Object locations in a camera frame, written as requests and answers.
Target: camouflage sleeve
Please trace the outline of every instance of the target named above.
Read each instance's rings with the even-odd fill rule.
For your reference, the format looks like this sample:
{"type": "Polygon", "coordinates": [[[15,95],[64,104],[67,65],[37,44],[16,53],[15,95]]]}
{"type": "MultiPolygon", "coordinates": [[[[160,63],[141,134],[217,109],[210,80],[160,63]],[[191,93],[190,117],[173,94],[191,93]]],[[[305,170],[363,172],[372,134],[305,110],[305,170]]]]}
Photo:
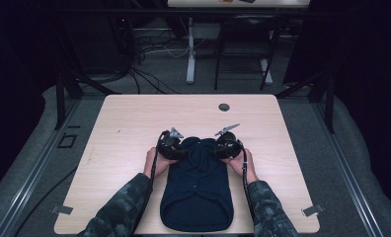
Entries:
{"type": "Polygon", "coordinates": [[[149,178],[139,173],[97,212],[77,236],[131,236],[149,187],[149,178]]]}
{"type": "Polygon", "coordinates": [[[255,212],[254,234],[256,237],[298,236],[296,229],[267,182],[253,182],[248,186],[248,190],[255,212]]]}

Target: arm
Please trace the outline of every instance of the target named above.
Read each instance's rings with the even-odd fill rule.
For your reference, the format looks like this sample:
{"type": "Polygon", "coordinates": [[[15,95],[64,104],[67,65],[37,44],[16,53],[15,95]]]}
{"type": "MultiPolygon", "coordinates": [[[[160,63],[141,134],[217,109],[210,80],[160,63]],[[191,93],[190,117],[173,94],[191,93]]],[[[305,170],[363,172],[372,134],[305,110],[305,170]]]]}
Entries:
{"type": "MultiPolygon", "coordinates": [[[[248,192],[255,212],[255,236],[298,236],[273,190],[266,182],[257,177],[252,153],[248,149],[246,149],[246,153],[248,192]]],[[[223,161],[242,177],[244,162],[242,151],[235,159],[224,159],[223,161]]]]}
{"type": "MultiPolygon", "coordinates": [[[[147,152],[143,173],[137,174],[118,190],[78,236],[131,236],[133,234],[135,221],[145,207],[143,204],[149,191],[155,153],[154,147],[147,152]]],[[[158,153],[155,178],[174,162],[176,161],[167,160],[158,153]]]]}

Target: wooden tabletop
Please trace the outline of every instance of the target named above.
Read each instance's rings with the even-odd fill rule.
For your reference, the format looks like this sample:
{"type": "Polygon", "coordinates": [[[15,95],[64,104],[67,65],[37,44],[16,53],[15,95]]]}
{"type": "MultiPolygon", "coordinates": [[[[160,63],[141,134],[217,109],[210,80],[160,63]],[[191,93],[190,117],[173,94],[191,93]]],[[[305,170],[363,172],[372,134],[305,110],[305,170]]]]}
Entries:
{"type": "Polygon", "coordinates": [[[310,0],[256,0],[247,3],[240,0],[168,0],[169,7],[187,8],[307,8],[310,0]]]}
{"type": "MultiPolygon", "coordinates": [[[[137,173],[160,133],[176,128],[184,137],[214,137],[224,126],[254,156],[260,179],[267,181],[300,233],[318,231],[316,216],[301,209],[312,205],[278,102],[272,95],[114,95],[106,97],[54,226],[58,234],[78,233],[97,211],[137,173]],[[220,104],[230,110],[221,111],[220,104]]],[[[136,234],[182,233],[160,219],[160,202],[168,171],[156,178],[154,191],[136,234]]],[[[234,205],[231,226],[214,233],[252,233],[253,223],[241,178],[228,167],[234,205]]]]}

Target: black chair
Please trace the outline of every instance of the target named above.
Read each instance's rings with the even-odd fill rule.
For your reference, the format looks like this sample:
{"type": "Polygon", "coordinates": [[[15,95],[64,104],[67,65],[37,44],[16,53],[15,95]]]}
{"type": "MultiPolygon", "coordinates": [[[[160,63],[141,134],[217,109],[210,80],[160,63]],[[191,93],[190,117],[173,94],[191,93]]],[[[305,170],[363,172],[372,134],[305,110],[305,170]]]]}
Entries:
{"type": "Polygon", "coordinates": [[[285,29],[287,19],[280,16],[252,16],[239,15],[222,24],[217,46],[217,61],[214,90],[217,90],[219,71],[243,72],[245,70],[220,70],[220,60],[225,56],[254,57],[267,61],[266,70],[249,70],[248,72],[262,72],[261,90],[266,84],[266,78],[273,61],[274,49],[279,35],[285,29]]]}

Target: navy blue cap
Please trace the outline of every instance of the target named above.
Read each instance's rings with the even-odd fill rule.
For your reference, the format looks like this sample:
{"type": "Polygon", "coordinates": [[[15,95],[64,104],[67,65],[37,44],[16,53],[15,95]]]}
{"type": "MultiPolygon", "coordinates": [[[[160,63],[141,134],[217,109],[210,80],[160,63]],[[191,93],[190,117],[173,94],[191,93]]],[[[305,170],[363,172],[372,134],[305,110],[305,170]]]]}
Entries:
{"type": "Polygon", "coordinates": [[[227,229],[233,220],[226,164],[212,155],[217,142],[189,137],[189,155],[170,166],[161,201],[161,219],[175,230],[209,232],[227,229]]]}

